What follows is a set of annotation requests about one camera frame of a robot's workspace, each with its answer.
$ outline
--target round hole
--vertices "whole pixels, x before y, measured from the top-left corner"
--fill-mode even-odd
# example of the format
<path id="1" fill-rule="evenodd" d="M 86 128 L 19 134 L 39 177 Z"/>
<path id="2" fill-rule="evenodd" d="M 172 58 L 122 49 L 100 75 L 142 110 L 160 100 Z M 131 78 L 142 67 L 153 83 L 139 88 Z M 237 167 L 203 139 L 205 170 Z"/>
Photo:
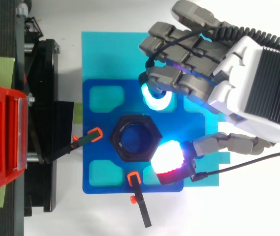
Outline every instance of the round hole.
<path id="1" fill-rule="evenodd" d="M 122 147 L 133 154 L 141 153 L 150 148 L 151 135 L 141 124 L 131 124 L 121 135 Z"/>

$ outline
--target hexagonal nut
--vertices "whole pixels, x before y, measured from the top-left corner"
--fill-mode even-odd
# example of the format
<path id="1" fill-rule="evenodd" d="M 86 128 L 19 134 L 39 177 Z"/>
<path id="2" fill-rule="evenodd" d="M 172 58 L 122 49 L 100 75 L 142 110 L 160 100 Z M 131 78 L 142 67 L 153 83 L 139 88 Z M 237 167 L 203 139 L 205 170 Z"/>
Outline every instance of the hexagonal nut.
<path id="1" fill-rule="evenodd" d="M 130 152 L 123 146 L 123 134 L 131 125 L 140 125 L 149 135 L 149 145 L 140 152 Z M 126 115 L 118 120 L 110 137 L 110 142 L 123 162 L 150 161 L 160 144 L 162 135 L 149 115 Z"/>

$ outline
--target white led light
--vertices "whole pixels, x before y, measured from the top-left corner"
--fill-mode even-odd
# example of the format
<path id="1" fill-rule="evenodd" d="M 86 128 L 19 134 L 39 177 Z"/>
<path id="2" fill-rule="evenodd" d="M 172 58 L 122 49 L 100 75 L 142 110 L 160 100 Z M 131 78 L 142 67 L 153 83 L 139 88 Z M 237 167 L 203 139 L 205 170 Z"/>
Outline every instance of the white led light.
<path id="1" fill-rule="evenodd" d="M 184 162 L 184 154 L 180 147 L 180 143 L 170 140 L 160 145 L 153 158 L 151 165 L 157 174 L 166 173 L 180 168 Z"/>
<path id="2" fill-rule="evenodd" d="M 170 91 L 167 91 L 164 97 L 157 99 L 150 94 L 149 88 L 146 84 L 142 86 L 141 90 L 146 104 L 154 111 L 164 110 L 166 107 L 168 107 L 171 101 L 172 92 Z"/>

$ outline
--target screw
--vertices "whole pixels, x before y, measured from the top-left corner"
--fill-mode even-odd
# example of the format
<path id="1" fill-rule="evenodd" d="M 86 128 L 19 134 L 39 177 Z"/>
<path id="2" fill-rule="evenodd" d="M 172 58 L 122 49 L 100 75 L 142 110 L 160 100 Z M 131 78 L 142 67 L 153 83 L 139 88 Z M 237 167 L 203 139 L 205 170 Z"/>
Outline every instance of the screw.
<path id="1" fill-rule="evenodd" d="M 28 7 L 27 7 L 26 3 L 18 4 L 18 7 L 15 9 L 15 11 L 16 11 L 17 16 L 21 16 L 23 18 L 28 17 Z"/>
<path id="2" fill-rule="evenodd" d="M 60 52 L 61 52 L 60 45 L 56 45 L 55 46 L 55 54 L 60 54 Z"/>
<path id="3" fill-rule="evenodd" d="M 28 106 L 30 106 L 30 107 L 35 102 L 35 98 L 32 96 L 32 93 L 28 94 L 27 101 L 28 101 Z"/>

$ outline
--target black bracket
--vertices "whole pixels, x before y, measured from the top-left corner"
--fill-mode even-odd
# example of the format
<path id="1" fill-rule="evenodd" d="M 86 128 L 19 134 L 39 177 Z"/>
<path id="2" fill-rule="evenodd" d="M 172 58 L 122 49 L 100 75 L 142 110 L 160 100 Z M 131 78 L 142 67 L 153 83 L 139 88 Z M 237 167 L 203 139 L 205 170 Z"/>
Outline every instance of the black bracket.
<path id="1" fill-rule="evenodd" d="M 134 195 L 135 195 L 135 198 L 136 198 L 136 202 L 138 203 L 139 208 L 140 208 L 140 212 L 141 212 L 141 215 L 142 215 L 144 226 L 145 226 L 145 228 L 150 227 L 150 226 L 152 226 L 152 224 L 151 224 L 151 220 L 150 220 L 148 210 L 147 210 L 146 205 L 145 205 L 144 197 L 143 197 L 143 194 L 142 194 L 142 190 L 141 190 L 140 183 L 139 183 L 137 175 L 131 175 L 130 176 L 130 181 L 131 181 L 131 184 L 132 184 L 132 187 L 133 187 L 133 190 L 134 190 Z"/>

